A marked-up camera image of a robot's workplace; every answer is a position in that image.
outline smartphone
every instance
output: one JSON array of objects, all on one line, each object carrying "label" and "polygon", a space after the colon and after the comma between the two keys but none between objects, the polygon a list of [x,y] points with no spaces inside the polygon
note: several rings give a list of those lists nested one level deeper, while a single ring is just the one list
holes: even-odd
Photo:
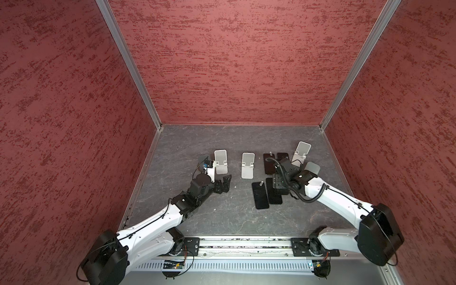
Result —
[{"label": "smartphone", "polygon": [[276,194],[274,191],[272,178],[266,178],[266,189],[268,193],[268,201],[269,204],[281,204],[282,203],[282,195]]},{"label": "smartphone", "polygon": [[252,190],[254,192],[255,208],[257,208],[257,210],[269,208],[265,183],[263,182],[263,185],[261,186],[260,182],[252,183]]},{"label": "smartphone", "polygon": [[266,158],[275,158],[274,154],[270,153],[263,153],[263,161],[264,161],[264,173],[266,175],[273,175],[275,173],[275,167],[273,161],[267,161]]}]

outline black smartphone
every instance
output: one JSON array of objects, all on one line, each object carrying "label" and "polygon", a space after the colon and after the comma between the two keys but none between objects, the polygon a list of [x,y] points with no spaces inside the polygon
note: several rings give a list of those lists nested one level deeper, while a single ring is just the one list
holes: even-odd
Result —
[{"label": "black smartphone", "polygon": [[269,208],[268,197],[266,196],[265,183],[260,186],[260,182],[252,183],[252,190],[254,192],[255,207],[257,210]]},{"label": "black smartphone", "polygon": [[281,161],[284,158],[288,158],[288,160],[290,160],[290,157],[288,156],[288,153],[286,153],[286,152],[277,153],[277,161]]},{"label": "black smartphone", "polygon": [[266,158],[275,158],[274,154],[270,153],[263,153],[263,161],[264,161],[264,173],[266,175],[273,175],[275,173],[275,167],[273,161],[267,161]]},{"label": "black smartphone", "polygon": [[272,187],[272,178],[266,178],[266,189],[268,193],[269,204],[274,205],[282,203],[282,195],[276,194],[274,192],[274,188]]}]

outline red textured wall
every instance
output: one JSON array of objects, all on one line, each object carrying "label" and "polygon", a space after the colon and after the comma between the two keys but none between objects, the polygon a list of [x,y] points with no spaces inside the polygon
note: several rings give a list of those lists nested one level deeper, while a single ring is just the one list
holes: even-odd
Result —
[{"label": "red textured wall", "polygon": [[0,283],[76,284],[155,129],[95,1],[0,11]]},{"label": "red textured wall", "polygon": [[319,124],[385,0],[111,0],[164,123]]},{"label": "red textured wall", "polygon": [[392,208],[406,284],[456,283],[455,15],[402,0],[326,129],[355,195]]}]

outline white robotic arm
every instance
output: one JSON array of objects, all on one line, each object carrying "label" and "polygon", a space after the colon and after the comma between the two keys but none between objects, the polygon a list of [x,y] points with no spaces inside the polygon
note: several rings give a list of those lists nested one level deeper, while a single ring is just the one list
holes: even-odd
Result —
[{"label": "white robotic arm", "polygon": [[176,205],[168,204],[152,217],[117,232],[121,245],[128,248],[129,266],[125,274],[155,256],[180,250],[174,245],[183,237],[182,234],[177,230],[169,230],[178,226],[182,218],[180,209]]},{"label": "white robotic arm", "polygon": [[[374,264],[385,265],[404,242],[391,210],[385,205],[373,206],[330,186],[317,176],[319,167],[315,170],[306,166],[301,171],[288,159],[274,161],[277,194],[293,192],[306,203],[318,201],[354,227],[317,228],[308,238],[312,255],[322,256],[332,249],[348,250],[362,253]],[[209,171],[211,164],[205,161],[204,168],[205,174],[192,179],[190,188],[170,199],[157,214],[118,233],[108,230],[98,237],[80,264],[91,285],[117,285],[132,268],[145,261],[181,251],[184,236],[176,226],[191,217],[213,192],[229,190],[231,175],[225,176],[223,182],[214,181],[213,172]]]},{"label": "white robotic arm", "polygon": [[331,249],[362,253],[376,265],[385,265],[404,242],[391,210],[383,205],[373,206],[329,185],[318,177],[320,167],[308,163],[304,170],[292,165],[288,159],[275,162],[276,192],[294,193],[306,203],[320,202],[349,221],[354,229],[317,228],[308,240],[309,251],[322,256]]},{"label": "white robotic arm", "polygon": [[198,174],[187,191],[170,199],[157,214],[117,233],[107,230],[99,235],[80,264],[90,284],[117,285],[145,261],[179,253],[184,236],[176,226],[190,218],[212,193],[228,192],[230,181],[231,175],[212,182],[208,174]]}]

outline black motor housing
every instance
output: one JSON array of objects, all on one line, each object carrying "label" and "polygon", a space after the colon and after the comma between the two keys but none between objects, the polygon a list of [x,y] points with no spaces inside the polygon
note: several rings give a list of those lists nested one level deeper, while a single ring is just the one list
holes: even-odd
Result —
[{"label": "black motor housing", "polygon": [[80,264],[90,285],[119,284],[127,269],[127,250],[113,231],[107,230],[99,235]]},{"label": "black motor housing", "polygon": [[382,203],[372,208],[359,223],[358,248],[372,263],[384,266],[404,243],[404,236],[390,208]]}]

